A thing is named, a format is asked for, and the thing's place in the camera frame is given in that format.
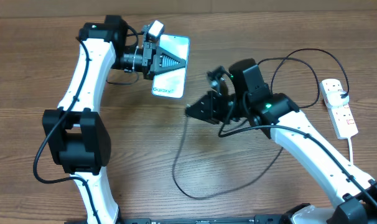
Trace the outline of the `Samsung Galaxy smartphone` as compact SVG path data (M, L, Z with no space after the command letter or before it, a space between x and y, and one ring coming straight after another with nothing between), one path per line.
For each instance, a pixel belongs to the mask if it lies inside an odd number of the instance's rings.
M156 75L153 79L152 94L168 98L181 98L184 94L190 39L178 35L161 35L159 41L161 51L168 51L186 60L186 67Z

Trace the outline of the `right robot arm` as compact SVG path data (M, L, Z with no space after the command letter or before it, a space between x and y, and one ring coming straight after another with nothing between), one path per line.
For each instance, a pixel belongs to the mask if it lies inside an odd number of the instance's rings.
M327 195L331 209L303 203L280 223L377 223L377 181L341 155L285 94L271 93L252 58L208 72L212 86L185 110L211 124L246 118L248 130L260 129L291 153Z

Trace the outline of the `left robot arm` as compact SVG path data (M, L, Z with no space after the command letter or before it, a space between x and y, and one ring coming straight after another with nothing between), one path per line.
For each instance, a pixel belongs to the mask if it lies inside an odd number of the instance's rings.
M121 223L106 167L111 139L100 117L101 99L111 70L152 82L158 97L184 94L190 40L164 33L154 21L136 32L121 16L86 23L77 37L80 53L68 90L54 110L42 117L43 146L80 191L87 223Z

